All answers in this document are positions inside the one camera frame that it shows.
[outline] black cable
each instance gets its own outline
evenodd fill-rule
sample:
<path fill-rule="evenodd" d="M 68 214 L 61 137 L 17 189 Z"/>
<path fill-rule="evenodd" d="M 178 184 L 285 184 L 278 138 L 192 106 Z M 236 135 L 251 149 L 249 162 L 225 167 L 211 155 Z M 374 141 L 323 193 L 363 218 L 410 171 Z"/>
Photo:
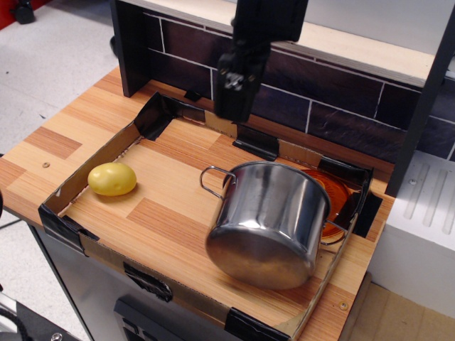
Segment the black cable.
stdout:
<path fill-rule="evenodd" d="M 22 341 L 33 341 L 33 339 L 28 336 L 26 326 L 23 325 L 22 321 L 17 316 L 3 308 L 0 308 L 0 315 L 4 316 L 8 320 L 11 320 L 15 325 L 17 325 Z"/>
<path fill-rule="evenodd" d="M 5 225 L 0 226 L 0 229 L 4 229 L 5 227 L 14 225 L 14 224 L 16 224 L 16 223 L 18 223 L 20 221 L 21 221 L 20 219 L 17 219 L 17 220 L 13 220 L 12 222 L 7 222 Z"/>

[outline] yellow potato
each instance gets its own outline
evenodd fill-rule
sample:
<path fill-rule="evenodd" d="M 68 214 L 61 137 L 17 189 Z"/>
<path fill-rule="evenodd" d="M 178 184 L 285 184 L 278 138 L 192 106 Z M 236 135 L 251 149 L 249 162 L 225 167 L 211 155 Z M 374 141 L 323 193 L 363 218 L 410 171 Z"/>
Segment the yellow potato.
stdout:
<path fill-rule="evenodd" d="M 93 168 L 88 185 L 93 192 L 113 197 L 131 192 L 136 186 L 136 173 L 123 163 L 109 162 Z"/>

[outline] stainless steel pot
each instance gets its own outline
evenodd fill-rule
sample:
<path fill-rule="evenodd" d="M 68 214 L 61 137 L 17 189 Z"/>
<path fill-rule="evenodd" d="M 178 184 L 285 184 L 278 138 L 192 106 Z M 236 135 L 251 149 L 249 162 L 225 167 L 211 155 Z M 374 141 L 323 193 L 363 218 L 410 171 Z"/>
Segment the stainless steel pot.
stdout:
<path fill-rule="evenodd" d="M 226 174 L 223 193 L 203 183 Z M 221 199 L 208 233 L 208 256 L 228 275 L 261 288 L 288 289 L 312 276 L 331 203 L 309 175 L 281 163 L 243 163 L 230 171 L 211 166 L 200 185 Z"/>

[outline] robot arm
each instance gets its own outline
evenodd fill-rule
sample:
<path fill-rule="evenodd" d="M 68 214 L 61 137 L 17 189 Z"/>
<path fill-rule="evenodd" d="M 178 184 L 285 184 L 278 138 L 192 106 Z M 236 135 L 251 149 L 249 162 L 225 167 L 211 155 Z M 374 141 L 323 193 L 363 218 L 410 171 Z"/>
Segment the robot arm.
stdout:
<path fill-rule="evenodd" d="M 298 41 L 308 0 L 238 0 L 232 50 L 218 61 L 215 113 L 246 122 L 274 41 Z"/>

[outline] orange plate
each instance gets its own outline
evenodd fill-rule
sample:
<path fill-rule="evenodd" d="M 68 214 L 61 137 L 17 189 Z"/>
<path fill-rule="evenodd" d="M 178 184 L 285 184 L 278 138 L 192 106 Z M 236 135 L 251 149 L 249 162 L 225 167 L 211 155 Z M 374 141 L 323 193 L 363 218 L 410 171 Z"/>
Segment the orange plate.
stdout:
<path fill-rule="evenodd" d="M 340 214 L 341 208 L 346 204 L 348 200 L 350 200 L 349 189 L 340 180 L 327 173 L 323 173 L 318 170 L 303 170 L 303 172 L 310 175 L 326 190 L 332 205 L 327 219 L 334 221 L 335 218 L 337 218 L 337 216 Z M 345 223 L 347 223 L 347 219 L 346 221 L 341 221 L 340 225 L 344 226 Z M 326 227 L 322 231 L 322 239 L 325 242 L 334 242 L 340 239 L 342 236 L 343 231 L 330 223 L 327 223 Z"/>

